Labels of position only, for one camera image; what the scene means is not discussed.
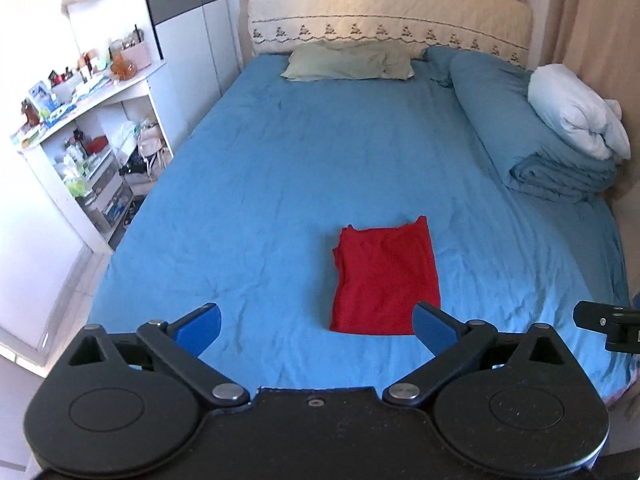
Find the quilted beige headboard cover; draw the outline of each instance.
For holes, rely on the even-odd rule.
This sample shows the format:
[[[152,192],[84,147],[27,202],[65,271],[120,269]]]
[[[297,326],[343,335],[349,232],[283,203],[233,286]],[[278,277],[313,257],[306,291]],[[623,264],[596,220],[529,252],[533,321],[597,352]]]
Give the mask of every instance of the quilted beige headboard cover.
[[[526,66],[532,10],[515,0],[249,0],[256,54],[317,40],[402,41],[412,56],[442,44]]]

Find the blue bedsheet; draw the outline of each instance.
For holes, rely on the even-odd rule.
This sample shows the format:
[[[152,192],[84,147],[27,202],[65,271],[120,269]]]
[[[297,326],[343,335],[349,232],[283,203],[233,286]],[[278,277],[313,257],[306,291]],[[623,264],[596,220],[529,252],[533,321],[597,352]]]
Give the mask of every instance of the blue bedsheet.
[[[521,331],[553,324],[600,394],[626,385],[631,357],[578,330],[580,300],[627,304],[606,205],[508,189],[454,90],[415,78],[293,83],[260,56],[200,123],[130,226],[90,319],[129,332],[208,301],[220,338],[202,359],[259,386],[375,386],[432,357],[412,336],[329,332],[340,229],[426,215],[442,307]]]

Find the tiled floor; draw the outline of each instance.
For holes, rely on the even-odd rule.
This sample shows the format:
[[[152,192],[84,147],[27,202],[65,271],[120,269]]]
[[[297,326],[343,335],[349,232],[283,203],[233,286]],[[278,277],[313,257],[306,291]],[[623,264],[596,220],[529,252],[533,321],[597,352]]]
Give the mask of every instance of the tiled floor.
[[[44,366],[33,365],[24,359],[17,358],[16,363],[42,377],[46,377],[62,352],[86,324],[95,289],[98,287],[104,271],[109,265],[110,254],[93,254],[82,273],[76,290],[60,322],[60,327],[53,340],[49,359]]]

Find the green pillow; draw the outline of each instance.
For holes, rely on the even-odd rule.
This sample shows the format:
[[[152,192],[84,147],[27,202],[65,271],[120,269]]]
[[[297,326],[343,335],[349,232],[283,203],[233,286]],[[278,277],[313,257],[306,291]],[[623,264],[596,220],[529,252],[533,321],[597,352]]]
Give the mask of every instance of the green pillow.
[[[317,41],[302,44],[289,57],[282,77],[290,81],[319,79],[409,79],[411,57],[399,44]]]

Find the red object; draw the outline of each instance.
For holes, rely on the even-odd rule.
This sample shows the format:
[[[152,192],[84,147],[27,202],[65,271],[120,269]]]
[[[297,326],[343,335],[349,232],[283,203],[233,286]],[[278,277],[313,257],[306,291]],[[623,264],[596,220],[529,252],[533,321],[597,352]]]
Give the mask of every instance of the red object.
[[[93,155],[94,153],[100,153],[106,145],[109,143],[109,140],[106,136],[96,137],[94,140],[91,140],[86,144],[86,152],[89,155]]]
[[[361,335],[412,335],[412,312],[440,307],[440,287],[427,219],[388,229],[344,228],[334,249],[338,267],[330,330]]]

